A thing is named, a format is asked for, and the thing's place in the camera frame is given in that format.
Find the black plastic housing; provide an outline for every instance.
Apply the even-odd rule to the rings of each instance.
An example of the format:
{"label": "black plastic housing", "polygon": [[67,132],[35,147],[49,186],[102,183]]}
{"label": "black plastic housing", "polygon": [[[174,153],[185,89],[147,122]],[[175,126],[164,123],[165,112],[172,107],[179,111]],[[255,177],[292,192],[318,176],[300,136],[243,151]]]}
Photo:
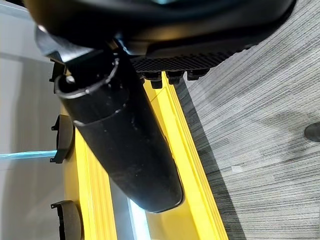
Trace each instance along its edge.
{"label": "black plastic housing", "polygon": [[141,208],[159,213],[183,202],[183,188],[142,81],[125,61],[115,59],[109,76],[83,88],[62,75],[55,92],[113,181]]}

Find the black bracket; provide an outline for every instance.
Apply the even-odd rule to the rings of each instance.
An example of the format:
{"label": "black bracket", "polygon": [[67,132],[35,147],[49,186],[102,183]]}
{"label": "black bracket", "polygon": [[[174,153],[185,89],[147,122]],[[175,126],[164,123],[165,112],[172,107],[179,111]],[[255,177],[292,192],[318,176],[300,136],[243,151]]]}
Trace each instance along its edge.
{"label": "black bracket", "polygon": [[67,158],[75,143],[75,127],[67,115],[60,114],[51,127],[52,131],[57,131],[56,134],[56,154],[54,158],[50,158],[50,163],[62,164]]}
{"label": "black bracket", "polygon": [[76,204],[71,200],[51,204],[51,209],[57,209],[59,217],[60,240],[80,240],[82,224]]}

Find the striped carpet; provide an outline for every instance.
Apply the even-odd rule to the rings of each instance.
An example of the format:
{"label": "striped carpet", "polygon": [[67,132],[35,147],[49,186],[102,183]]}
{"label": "striped carpet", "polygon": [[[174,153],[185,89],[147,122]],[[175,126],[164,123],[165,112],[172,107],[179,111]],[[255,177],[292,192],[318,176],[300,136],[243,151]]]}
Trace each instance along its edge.
{"label": "striped carpet", "polygon": [[176,90],[229,239],[320,239],[320,1]]}

